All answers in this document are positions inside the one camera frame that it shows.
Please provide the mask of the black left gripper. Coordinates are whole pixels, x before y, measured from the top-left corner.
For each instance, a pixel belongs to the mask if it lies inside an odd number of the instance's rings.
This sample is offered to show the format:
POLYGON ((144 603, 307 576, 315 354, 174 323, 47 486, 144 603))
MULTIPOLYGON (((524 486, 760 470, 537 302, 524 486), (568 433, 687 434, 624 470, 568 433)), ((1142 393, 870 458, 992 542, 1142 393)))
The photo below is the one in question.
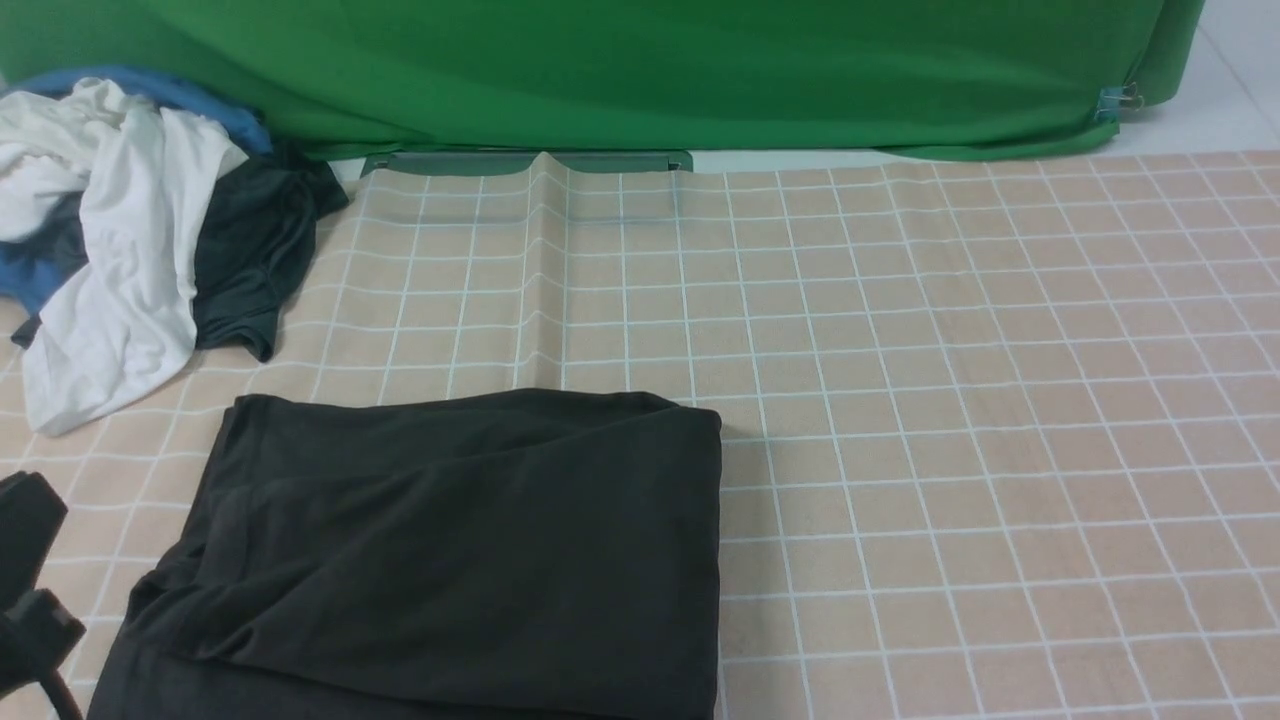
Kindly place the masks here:
POLYGON ((60 666, 86 626, 49 589, 33 589, 67 516, 46 478, 18 471, 1 480, 1 697, 36 684, 72 701, 60 666))

